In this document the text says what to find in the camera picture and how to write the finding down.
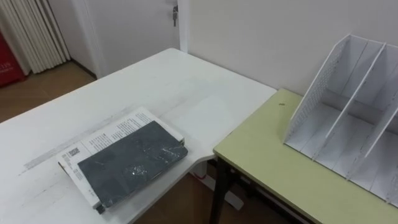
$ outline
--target book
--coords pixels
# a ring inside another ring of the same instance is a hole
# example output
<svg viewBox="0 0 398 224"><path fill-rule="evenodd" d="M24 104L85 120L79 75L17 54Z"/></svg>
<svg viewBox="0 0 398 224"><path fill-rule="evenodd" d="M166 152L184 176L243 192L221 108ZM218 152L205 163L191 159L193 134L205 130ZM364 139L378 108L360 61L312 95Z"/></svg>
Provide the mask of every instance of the book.
<svg viewBox="0 0 398 224"><path fill-rule="evenodd" d="M152 121L78 163L106 208L147 185L187 155L187 149Z"/></svg>
<svg viewBox="0 0 398 224"><path fill-rule="evenodd" d="M78 163L106 149L152 121L161 125L180 144L183 144L184 138L180 133L141 107L68 146L56 155L58 163L70 176L90 206L97 209L101 206L101 201L82 173Z"/></svg>

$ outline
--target plastic wrap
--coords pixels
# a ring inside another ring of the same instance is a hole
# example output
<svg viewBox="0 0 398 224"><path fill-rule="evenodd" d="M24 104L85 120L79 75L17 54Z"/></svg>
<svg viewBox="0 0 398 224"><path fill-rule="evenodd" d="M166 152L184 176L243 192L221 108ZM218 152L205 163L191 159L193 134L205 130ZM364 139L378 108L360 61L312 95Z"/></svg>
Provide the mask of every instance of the plastic wrap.
<svg viewBox="0 0 398 224"><path fill-rule="evenodd" d="M155 121L78 163L105 207L147 185L188 151Z"/></svg>

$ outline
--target red bag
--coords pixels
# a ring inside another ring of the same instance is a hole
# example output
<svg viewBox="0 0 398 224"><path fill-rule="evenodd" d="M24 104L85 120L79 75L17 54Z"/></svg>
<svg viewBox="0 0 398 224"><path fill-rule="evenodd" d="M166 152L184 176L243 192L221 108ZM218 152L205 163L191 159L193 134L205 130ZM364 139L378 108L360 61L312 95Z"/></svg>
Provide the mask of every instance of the red bag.
<svg viewBox="0 0 398 224"><path fill-rule="evenodd" d="M0 34L0 85L25 80L25 75Z"/></svg>

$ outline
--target white file organizer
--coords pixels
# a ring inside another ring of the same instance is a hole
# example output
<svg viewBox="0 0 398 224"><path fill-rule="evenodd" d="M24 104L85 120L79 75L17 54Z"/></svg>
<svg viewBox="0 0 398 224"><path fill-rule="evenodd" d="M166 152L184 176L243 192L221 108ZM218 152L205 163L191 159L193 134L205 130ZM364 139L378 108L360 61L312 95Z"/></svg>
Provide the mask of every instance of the white file organizer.
<svg viewBox="0 0 398 224"><path fill-rule="evenodd" d="M290 120L285 144L398 207L398 47L347 35Z"/></svg>

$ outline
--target beige curtain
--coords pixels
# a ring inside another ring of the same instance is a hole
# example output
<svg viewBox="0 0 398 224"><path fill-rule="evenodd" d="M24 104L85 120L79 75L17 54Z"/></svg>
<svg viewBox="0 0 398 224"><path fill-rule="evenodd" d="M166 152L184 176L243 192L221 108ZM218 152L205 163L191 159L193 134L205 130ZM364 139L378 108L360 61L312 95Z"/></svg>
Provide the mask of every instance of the beige curtain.
<svg viewBox="0 0 398 224"><path fill-rule="evenodd" d="M0 0L0 30L25 74L70 56L47 0Z"/></svg>

